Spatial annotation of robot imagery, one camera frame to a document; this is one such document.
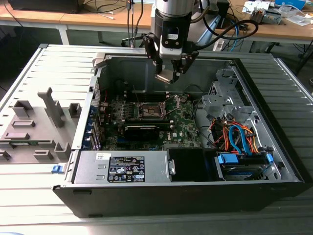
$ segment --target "floor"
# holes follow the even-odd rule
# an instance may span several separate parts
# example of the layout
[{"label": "floor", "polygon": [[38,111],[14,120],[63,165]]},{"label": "floor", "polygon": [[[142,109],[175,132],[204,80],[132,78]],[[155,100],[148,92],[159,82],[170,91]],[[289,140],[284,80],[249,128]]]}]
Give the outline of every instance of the floor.
[{"label": "floor", "polygon": [[[7,36],[0,41],[0,99],[20,74],[39,44],[62,44],[56,29],[16,27],[15,32],[16,37]],[[127,34],[103,32],[106,45],[98,42],[97,32],[94,31],[70,30],[68,37],[71,45],[118,47]],[[293,70],[299,63],[298,55],[301,53],[292,44],[280,44],[272,49],[272,54],[282,58],[286,65]],[[310,60],[298,75],[299,80],[310,92],[313,92],[313,88],[309,85],[309,79],[313,78],[312,67],[313,60]]]}]

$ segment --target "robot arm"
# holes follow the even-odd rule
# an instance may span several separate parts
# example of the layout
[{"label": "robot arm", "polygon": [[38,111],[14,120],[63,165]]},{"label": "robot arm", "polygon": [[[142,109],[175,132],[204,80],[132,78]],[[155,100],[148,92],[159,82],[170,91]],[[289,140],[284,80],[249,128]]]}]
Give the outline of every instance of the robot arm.
[{"label": "robot arm", "polygon": [[[209,7],[192,20],[200,0],[156,0],[155,34],[148,34],[143,42],[150,59],[156,66],[156,78],[174,83],[181,73],[186,73],[199,52],[193,42],[188,42],[189,26],[200,21]],[[170,59],[173,72],[163,70],[163,59]]]}]

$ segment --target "power supply label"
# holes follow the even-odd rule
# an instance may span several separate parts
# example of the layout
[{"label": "power supply label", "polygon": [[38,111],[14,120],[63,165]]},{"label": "power supply label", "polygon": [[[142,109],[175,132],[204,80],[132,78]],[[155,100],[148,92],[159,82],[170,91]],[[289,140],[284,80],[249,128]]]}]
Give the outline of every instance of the power supply label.
[{"label": "power supply label", "polygon": [[145,158],[110,157],[108,182],[145,182]]}]

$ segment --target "green circuit board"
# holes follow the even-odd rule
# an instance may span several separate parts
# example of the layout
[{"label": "green circuit board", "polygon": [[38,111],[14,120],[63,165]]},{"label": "green circuit board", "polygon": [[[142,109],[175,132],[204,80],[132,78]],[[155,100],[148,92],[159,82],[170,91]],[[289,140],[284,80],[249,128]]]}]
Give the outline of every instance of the green circuit board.
[{"label": "green circuit board", "polygon": [[[153,105],[157,105],[157,103],[144,103],[140,105],[146,105],[151,108],[154,107]],[[129,106],[129,103],[124,100],[115,99],[111,101],[110,115],[112,119],[103,124],[105,130],[105,142],[102,144],[103,150],[166,150],[170,147],[200,147],[200,138],[195,135],[197,128],[192,119],[191,101],[186,100],[185,102],[181,102],[179,109],[167,116],[167,120],[172,121],[171,130],[160,130],[158,139],[150,141],[128,141],[121,134],[120,129],[123,128],[125,106]],[[174,99],[165,103],[167,113],[176,107],[177,103]],[[149,108],[146,109],[143,115],[148,116],[148,118],[158,115],[156,111],[150,113],[148,111]],[[131,109],[130,113],[131,117],[138,118],[136,106]]]}]

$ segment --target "desk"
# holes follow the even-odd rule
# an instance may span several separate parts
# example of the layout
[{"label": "desk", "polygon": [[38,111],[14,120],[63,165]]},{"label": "desk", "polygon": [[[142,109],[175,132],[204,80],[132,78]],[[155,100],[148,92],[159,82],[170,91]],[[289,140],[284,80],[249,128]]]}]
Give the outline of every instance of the desk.
[{"label": "desk", "polygon": [[[232,8],[239,19],[248,19],[250,16],[249,14],[240,14],[244,3],[245,0],[231,0]],[[11,8],[10,4],[7,3],[6,6],[23,26],[58,29],[64,45],[69,45],[67,38],[67,30],[69,29],[127,32],[126,9],[115,11],[115,20],[111,20],[99,14],[87,12],[86,10],[83,10],[80,14],[64,14],[38,11],[15,11]],[[139,33],[148,33],[150,31],[151,8],[151,5],[144,5],[144,14],[139,24]],[[304,8],[304,11],[309,10],[313,11],[313,7],[306,6]],[[140,14],[140,4],[135,4],[134,11],[134,21],[136,22]],[[286,19],[283,19],[282,22],[283,25],[260,25],[258,32],[252,37],[247,38],[247,40],[297,44],[309,44],[311,42],[313,38],[312,25],[299,26]],[[14,21],[13,17],[6,11],[2,2],[0,3],[0,25],[19,26],[19,24]]]},{"label": "desk", "polygon": [[[239,20],[249,19],[250,14],[242,12],[243,5],[246,0],[231,0],[231,7],[235,13],[235,16]],[[305,6],[303,11],[312,11],[313,7]],[[217,33],[221,33],[222,29],[217,29]],[[274,24],[262,24],[259,25],[259,30],[251,37],[247,38],[252,41],[263,42],[277,42],[277,43],[297,43],[297,44],[309,44],[313,39],[313,25],[299,26],[295,23],[282,19],[280,25]]]},{"label": "desk", "polygon": [[[100,14],[91,13],[83,9],[80,14],[65,14],[58,12],[41,12],[41,11],[15,11],[11,5],[5,0],[6,7],[11,14],[24,26],[24,27],[39,27],[39,28],[55,28],[59,30],[62,43],[69,45],[67,30],[89,30],[89,31],[108,31],[108,32],[127,32],[127,10],[114,11],[115,20],[108,19]],[[112,7],[117,8],[125,4],[121,2]],[[144,5],[144,14],[138,26],[138,33],[148,33],[151,27],[151,8],[152,5]],[[140,4],[134,5],[134,23],[140,15]],[[14,18],[7,12],[3,2],[0,1],[0,25],[20,26]]]}]

